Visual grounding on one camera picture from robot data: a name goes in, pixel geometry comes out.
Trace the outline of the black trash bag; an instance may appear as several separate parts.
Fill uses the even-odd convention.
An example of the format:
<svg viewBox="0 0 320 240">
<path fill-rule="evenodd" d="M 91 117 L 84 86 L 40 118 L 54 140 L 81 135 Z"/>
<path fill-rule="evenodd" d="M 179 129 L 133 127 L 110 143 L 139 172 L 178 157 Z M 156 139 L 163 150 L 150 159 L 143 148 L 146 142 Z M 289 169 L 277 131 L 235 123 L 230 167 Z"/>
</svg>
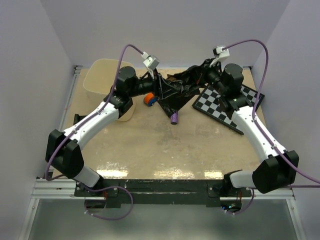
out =
<svg viewBox="0 0 320 240">
<path fill-rule="evenodd" d="M 212 59 L 207 58 L 203 63 L 211 63 Z M 184 107 L 194 96 L 200 94 L 200 89 L 204 88 L 200 86 L 201 77 L 201 64 L 193 65 L 188 69 L 168 75 L 167 79 L 180 81 L 180 91 L 175 95 L 172 95 L 166 99 L 158 99 L 158 104 L 167 115 L 171 117 L 172 114 L 178 112 L 182 107 Z"/>
</svg>

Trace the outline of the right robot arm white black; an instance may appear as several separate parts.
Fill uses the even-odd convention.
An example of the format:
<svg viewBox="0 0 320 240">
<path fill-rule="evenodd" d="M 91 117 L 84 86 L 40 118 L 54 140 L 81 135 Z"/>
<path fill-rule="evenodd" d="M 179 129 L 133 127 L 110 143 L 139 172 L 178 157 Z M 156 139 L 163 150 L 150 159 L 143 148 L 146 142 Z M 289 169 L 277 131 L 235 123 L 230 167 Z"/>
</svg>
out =
<svg viewBox="0 0 320 240">
<path fill-rule="evenodd" d="M 293 184 L 299 156 L 294 150 L 286 150 L 272 136 L 257 116 L 256 107 L 242 93 L 243 69 L 234 63 L 221 68 L 217 62 L 204 66 L 200 79 L 217 91 L 220 109 L 246 135 L 260 160 L 254 171 L 236 170 L 225 174 L 221 191 L 230 197 L 241 188 L 253 188 L 265 194 Z"/>
</svg>

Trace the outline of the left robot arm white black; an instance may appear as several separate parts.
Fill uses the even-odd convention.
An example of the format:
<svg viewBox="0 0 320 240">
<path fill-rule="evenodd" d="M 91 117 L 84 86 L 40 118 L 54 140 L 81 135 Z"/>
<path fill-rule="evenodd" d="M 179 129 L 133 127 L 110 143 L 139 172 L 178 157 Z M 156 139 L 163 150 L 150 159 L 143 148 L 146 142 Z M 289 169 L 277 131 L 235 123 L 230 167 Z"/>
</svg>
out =
<svg viewBox="0 0 320 240">
<path fill-rule="evenodd" d="M 83 147 L 107 125 L 122 117 L 133 105 L 133 98 L 152 93 L 159 100 L 181 92 L 180 82 L 165 79 L 157 70 L 139 78 L 131 66 L 117 70 L 110 93 L 98 107 L 64 131 L 53 130 L 48 137 L 45 160 L 68 179 L 86 186 L 92 196 L 104 190 L 102 177 L 85 165 Z"/>
</svg>

